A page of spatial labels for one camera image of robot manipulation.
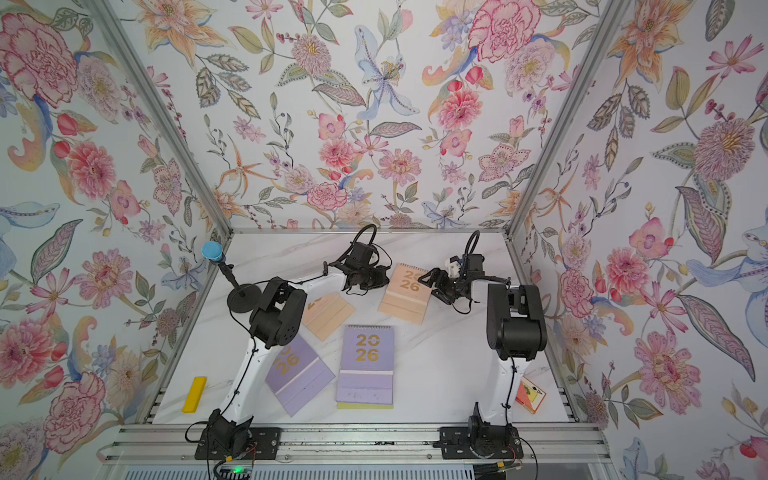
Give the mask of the peach calendar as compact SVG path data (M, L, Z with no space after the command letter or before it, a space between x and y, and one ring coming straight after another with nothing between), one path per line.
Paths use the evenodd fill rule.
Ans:
M319 340L325 341L354 313L352 304L339 293L332 293L305 308L302 324Z
M428 271L408 264L395 266L378 311L416 325L424 321L431 288L418 279Z

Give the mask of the purple calendar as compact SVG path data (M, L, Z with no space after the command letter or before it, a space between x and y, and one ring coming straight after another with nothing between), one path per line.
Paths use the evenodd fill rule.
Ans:
M279 352L265 383L293 417L334 379L334 373L318 353L297 335Z
M349 407L392 407L394 367L395 332L391 326L345 326L336 390L337 404Z

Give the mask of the yellow-green calendar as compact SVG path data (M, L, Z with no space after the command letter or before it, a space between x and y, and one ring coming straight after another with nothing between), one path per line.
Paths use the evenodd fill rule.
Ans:
M337 402L338 409L347 410L391 410L394 408L392 404L371 404L371 403L352 403L352 402Z

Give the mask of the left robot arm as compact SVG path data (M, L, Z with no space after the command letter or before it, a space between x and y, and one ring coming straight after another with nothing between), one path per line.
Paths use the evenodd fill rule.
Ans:
M381 252L374 241L354 239L335 260L325 262L319 274L301 280L274 276L268 280L240 283L227 262L221 244L213 241L202 247L202 255L219 268L232 285L227 309L233 320L247 315L238 325L247 332L248 343L236 381L221 405L205 422L195 458L220 464L240 459L264 447L251 428L255 416L255 395L264 384L279 349L298 335L308 296L332 279L344 280L342 291L358 288L363 292L382 288L389 282L389 264L381 263Z

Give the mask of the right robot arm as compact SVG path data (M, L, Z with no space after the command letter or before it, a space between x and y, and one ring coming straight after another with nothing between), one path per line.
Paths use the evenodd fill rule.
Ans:
M509 279L487 275L485 257L477 253L454 256L445 269L434 268L418 282L451 306L460 298L471 304L476 282L487 284L486 340L496 359L465 427L442 427L434 447L445 460L521 460L523 440L513 425L512 403L525 369L545 350L548 336L538 288L514 285Z

